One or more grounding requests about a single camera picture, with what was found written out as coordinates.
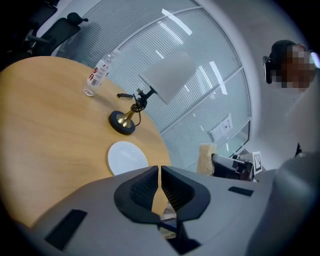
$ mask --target white lamp shade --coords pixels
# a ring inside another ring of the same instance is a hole
[[[196,64],[192,58],[177,51],[147,68],[140,77],[169,104],[195,73]]]

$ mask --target wooden tabletop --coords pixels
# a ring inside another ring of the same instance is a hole
[[[150,166],[170,165],[144,112],[132,135],[110,126],[109,114],[127,112],[134,102],[116,96],[124,93],[120,87],[105,79],[94,97],[82,93],[91,71],[69,59],[40,56],[0,73],[1,197],[11,217],[28,226],[79,187],[111,177],[107,153],[118,141],[138,146]],[[161,214],[166,204],[159,188],[152,211]]]

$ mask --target black chair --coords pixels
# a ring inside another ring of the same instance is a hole
[[[24,26],[17,30],[12,39],[13,51],[27,51],[25,48],[25,41],[27,36],[32,33],[33,36],[37,35],[39,28],[57,12],[57,8],[50,3],[43,2],[37,10],[30,16]]]
[[[78,26],[80,23],[87,21],[87,18],[81,18],[77,13],[72,12],[67,18],[58,19],[41,37],[28,35],[29,41],[26,41],[25,45],[29,51],[12,51],[6,54],[4,66],[0,70],[30,57],[50,56],[59,45],[80,31],[81,28]]]
[[[80,31],[80,23],[87,21],[72,12],[67,18],[58,19],[41,37],[29,35],[30,42],[35,42],[31,48],[32,56],[50,56],[59,45]]]

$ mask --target plastic water bottle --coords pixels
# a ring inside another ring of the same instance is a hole
[[[99,60],[89,77],[86,79],[85,86],[82,88],[82,92],[85,95],[92,97],[96,94],[101,83],[110,73],[112,63],[118,53],[118,50],[114,50],[111,53],[107,53]]]

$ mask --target bottle label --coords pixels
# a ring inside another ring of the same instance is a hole
[[[87,84],[95,87],[100,86],[106,75],[109,73],[108,69],[109,66],[103,60],[100,60],[86,80]]]

